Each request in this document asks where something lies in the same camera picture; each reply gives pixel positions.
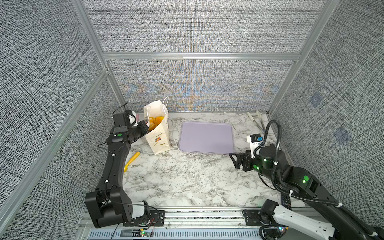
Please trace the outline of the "white paper gift bag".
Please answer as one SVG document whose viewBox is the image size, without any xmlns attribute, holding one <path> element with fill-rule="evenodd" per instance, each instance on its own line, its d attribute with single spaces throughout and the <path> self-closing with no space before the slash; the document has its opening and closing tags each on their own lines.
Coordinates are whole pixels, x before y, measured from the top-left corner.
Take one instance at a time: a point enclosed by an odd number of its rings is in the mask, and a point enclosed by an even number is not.
<svg viewBox="0 0 384 240">
<path fill-rule="evenodd" d="M 166 152 L 171 148 L 168 124 L 169 111 L 167 109 L 168 102 L 169 97 L 165 97 L 162 101 L 154 101 L 144 106 L 144 117 L 148 120 L 148 125 L 150 117 L 164 117 L 163 121 L 159 125 L 146 134 L 146 140 L 155 155 Z"/>
</svg>

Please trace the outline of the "metal tongs white tips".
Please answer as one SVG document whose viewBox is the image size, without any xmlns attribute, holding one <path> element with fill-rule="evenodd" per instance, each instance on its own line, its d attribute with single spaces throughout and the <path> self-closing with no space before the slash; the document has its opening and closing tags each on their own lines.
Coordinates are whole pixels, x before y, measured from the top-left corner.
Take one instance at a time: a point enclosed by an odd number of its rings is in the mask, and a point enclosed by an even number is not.
<svg viewBox="0 0 384 240">
<path fill-rule="evenodd" d="M 253 115 L 250 112 L 247 112 L 247 116 L 249 119 L 258 127 L 258 129 L 264 133 L 266 130 L 266 127 L 264 125 L 264 121 L 262 118 L 262 115 L 259 111 L 256 111 L 256 116 L 253 117 Z"/>
</svg>

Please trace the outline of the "yellow ring fake bread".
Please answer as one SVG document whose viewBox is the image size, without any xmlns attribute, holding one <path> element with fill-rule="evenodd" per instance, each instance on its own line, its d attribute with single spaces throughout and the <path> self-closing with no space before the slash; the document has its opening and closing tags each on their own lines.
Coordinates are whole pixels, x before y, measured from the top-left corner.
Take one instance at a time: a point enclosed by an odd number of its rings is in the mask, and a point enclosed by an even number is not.
<svg viewBox="0 0 384 240">
<path fill-rule="evenodd" d="M 155 118 L 149 118 L 149 131 L 152 131 L 157 126 L 157 121 Z"/>
</svg>

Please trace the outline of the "yellow oval fake bread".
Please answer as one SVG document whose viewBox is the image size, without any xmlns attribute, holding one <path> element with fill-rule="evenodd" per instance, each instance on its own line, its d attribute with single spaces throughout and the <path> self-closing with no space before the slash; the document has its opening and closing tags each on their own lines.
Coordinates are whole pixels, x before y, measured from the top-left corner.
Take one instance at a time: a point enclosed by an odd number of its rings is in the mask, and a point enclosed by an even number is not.
<svg viewBox="0 0 384 240">
<path fill-rule="evenodd" d="M 157 125 L 159 125 L 163 121 L 163 119 L 164 119 L 164 117 L 162 117 L 162 116 L 156 117 L 155 120 L 156 120 Z"/>
</svg>

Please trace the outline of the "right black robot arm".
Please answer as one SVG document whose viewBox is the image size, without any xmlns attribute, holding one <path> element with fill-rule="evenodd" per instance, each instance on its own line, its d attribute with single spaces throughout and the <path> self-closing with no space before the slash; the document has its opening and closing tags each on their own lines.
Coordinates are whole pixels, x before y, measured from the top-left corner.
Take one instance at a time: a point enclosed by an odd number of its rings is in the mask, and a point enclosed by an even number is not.
<svg viewBox="0 0 384 240">
<path fill-rule="evenodd" d="M 289 228 L 296 229 L 316 240 L 382 240 L 384 230 L 372 227 L 359 219 L 352 211 L 320 183 L 318 178 L 304 168 L 288 164 L 286 155 L 275 145 L 258 146 L 243 154 L 231 153 L 236 169 L 256 171 L 272 182 L 272 189 L 281 194 L 281 203 L 267 200 L 258 211 L 262 224 L 259 235 L 263 240 L 277 240 Z M 308 204 L 326 219 L 315 221 L 295 213 L 291 199 Z"/>
</svg>

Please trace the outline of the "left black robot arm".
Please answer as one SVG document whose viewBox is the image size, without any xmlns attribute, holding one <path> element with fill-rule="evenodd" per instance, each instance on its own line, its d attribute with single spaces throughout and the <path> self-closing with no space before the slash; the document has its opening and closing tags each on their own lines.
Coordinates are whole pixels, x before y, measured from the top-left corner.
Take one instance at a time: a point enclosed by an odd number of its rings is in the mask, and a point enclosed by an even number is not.
<svg viewBox="0 0 384 240">
<path fill-rule="evenodd" d="M 105 144 L 107 160 L 99 183 L 85 196 L 85 204 L 95 228 L 121 223 L 146 227 L 152 220 L 147 202 L 133 203 L 123 189 L 123 175 L 131 145 L 149 132 L 144 121 L 136 121 L 136 113 L 126 110 L 113 115 Z"/>
</svg>

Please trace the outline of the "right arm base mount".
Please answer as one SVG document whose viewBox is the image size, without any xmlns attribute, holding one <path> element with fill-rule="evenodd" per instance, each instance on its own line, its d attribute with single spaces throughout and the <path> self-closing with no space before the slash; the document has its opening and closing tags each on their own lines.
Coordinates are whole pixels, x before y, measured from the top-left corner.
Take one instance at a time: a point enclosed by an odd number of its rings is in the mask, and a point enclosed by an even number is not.
<svg viewBox="0 0 384 240">
<path fill-rule="evenodd" d="M 261 233 L 262 239 L 265 240 L 279 240 L 288 230 L 288 227 L 282 227 L 273 220 L 266 219 L 266 223 L 264 223 L 259 216 L 259 210 L 256 209 L 243 210 L 242 215 L 247 227 L 261 226 L 263 228 Z"/>
</svg>

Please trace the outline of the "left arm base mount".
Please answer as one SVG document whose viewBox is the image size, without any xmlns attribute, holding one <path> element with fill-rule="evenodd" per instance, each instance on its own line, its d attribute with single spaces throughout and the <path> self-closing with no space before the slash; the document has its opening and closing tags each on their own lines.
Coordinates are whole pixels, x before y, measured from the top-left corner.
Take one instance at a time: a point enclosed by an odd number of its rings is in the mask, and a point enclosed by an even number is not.
<svg viewBox="0 0 384 240">
<path fill-rule="evenodd" d="M 149 213 L 144 214 L 141 217 L 134 218 L 130 222 L 123 223 L 124 227 L 139 227 L 139 228 L 150 228 L 150 227 L 163 227 L 165 221 L 164 210 L 150 210 Z"/>
</svg>

